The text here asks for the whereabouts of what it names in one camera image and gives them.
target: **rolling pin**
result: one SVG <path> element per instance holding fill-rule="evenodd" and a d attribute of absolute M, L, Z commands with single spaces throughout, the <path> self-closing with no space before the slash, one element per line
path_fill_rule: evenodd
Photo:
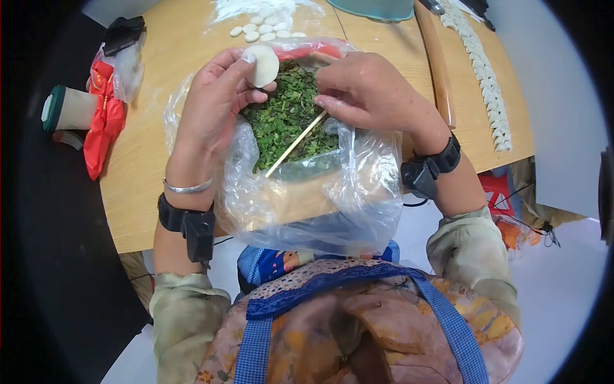
<path fill-rule="evenodd" d="M 452 86 L 448 76 L 448 67 L 443 57 L 441 42 L 437 36 L 433 19 L 430 12 L 419 1 L 414 3 L 418 25 L 422 31 L 426 55 L 429 58 L 430 72 L 433 76 L 433 86 L 435 88 L 435 103 L 437 110 L 446 122 L 448 127 L 453 130 L 456 128 L 456 118 L 454 116 L 454 106 L 452 104 Z"/>

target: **green vegetable filling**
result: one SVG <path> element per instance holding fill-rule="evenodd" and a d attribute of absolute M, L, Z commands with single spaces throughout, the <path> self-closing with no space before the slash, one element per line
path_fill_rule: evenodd
<path fill-rule="evenodd" d="M 277 89 L 264 104 L 251 104 L 241 114 L 252 125 L 260 158 L 254 172 L 271 167 L 305 128 L 322 112 L 313 103 L 317 94 L 315 76 L 294 61 L 280 63 Z M 294 162 L 338 148 L 337 135 L 324 131 L 320 121 L 284 159 Z"/>

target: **left hand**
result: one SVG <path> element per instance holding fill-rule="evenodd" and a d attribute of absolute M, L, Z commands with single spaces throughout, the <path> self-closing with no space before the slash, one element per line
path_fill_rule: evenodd
<path fill-rule="evenodd" d="M 241 58 L 243 49 L 228 49 L 202 67 L 192 80 L 177 128 L 173 154 L 166 164 L 166 180 L 174 187 L 192 187 L 207 181 L 220 154 L 230 145 L 236 117 L 251 103 L 268 96 L 245 77 L 255 69 L 255 58 Z M 264 86 L 273 91 L 275 82 Z M 199 194 L 178 195 L 165 190 L 176 208 L 207 210 L 212 187 Z"/>

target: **dough circle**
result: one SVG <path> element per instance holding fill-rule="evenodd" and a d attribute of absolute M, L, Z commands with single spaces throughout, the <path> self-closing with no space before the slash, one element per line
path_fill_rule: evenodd
<path fill-rule="evenodd" d="M 275 32 L 275 35 L 277 35 L 277 37 L 280 38 L 284 38 L 284 37 L 291 37 L 292 34 L 284 29 L 282 29 L 281 31 Z"/>
<path fill-rule="evenodd" d="M 237 37 L 239 36 L 241 33 L 243 33 L 243 27 L 242 26 L 236 26 L 234 27 L 231 31 L 230 31 L 230 37 Z"/>
<path fill-rule="evenodd" d="M 267 17 L 265 19 L 265 24 L 268 25 L 277 25 L 281 22 L 281 20 L 279 19 L 279 17 L 277 16 L 271 16 L 271 17 Z"/>
<path fill-rule="evenodd" d="M 273 10 L 271 8 L 263 8 L 260 10 L 259 13 L 260 17 L 262 18 L 267 18 L 267 17 L 271 17 L 273 16 Z"/>
<path fill-rule="evenodd" d="M 265 22 L 265 19 L 262 16 L 254 16 L 250 22 L 254 25 L 260 25 Z"/>
<path fill-rule="evenodd" d="M 288 29 L 288 24 L 281 22 L 281 23 L 275 24 L 273 29 L 275 30 L 275 32 L 283 31 L 285 29 Z"/>
<path fill-rule="evenodd" d="M 256 68 L 254 72 L 247 76 L 247 81 L 252 83 L 254 87 L 262 88 L 277 77 L 279 59 L 275 55 L 273 48 L 268 45 L 252 45 L 243 51 L 243 56 L 250 53 L 256 56 Z"/>
<path fill-rule="evenodd" d="M 265 33 L 264 35 L 262 35 L 262 36 L 260 37 L 260 40 L 261 40 L 261 41 L 270 41 L 270 40 L 275 39 L 276 37 L 277 37 L 277 36 L 275 36 L 275 34 L 274 34 L 274 33 L 272 33 L 272 32 L 271 32 L 271 33 Z"/>
<path fill-rule="evenodd" d="M 248 34 L 250 32 L 254 32 L 256 28 L 258 28 L 256 24 L 252 24 L 252 23 L 245 24 L 245 26 L 243 27 L 243 32 L 245 32 L 245 34 Z"/>
<path fill-rule="evenodd" d="M 245 41 L 246 42 L 254 42 L 254 41 L 258 40 L 259 37 L 260 37 L 260 33 L 256 32 L 256 31 L 252 31 L 250 33 L 246 33 L 245 34 Z"/>
<path fill-rule="evenodd" d="M 264 25 L 261 25 L 258 30 L 260 31 L 260 34 L 271 33 L 273 32 L 273 26 L 269 24 L 264 24 Z"/>

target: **silver bangle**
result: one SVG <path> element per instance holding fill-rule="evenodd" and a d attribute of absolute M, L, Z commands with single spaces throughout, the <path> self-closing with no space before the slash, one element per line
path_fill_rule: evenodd
<path fill-rule="evenodd" d="M 168 188 L 169 190 L 175 192 L 176 194 L 197 194 L 209 188 L 212 182 L 213 182 L 213 179 L 209 179 L 205 181 L 204 183 L 200 184 L 199 186 L 188 187 L 188 188 L 177 188 L 177 187 L 173 187 L 169 185 L 166 182 L 166 176 L 164 177 L 164 180 L 163 180 L 164 186 Z"/>

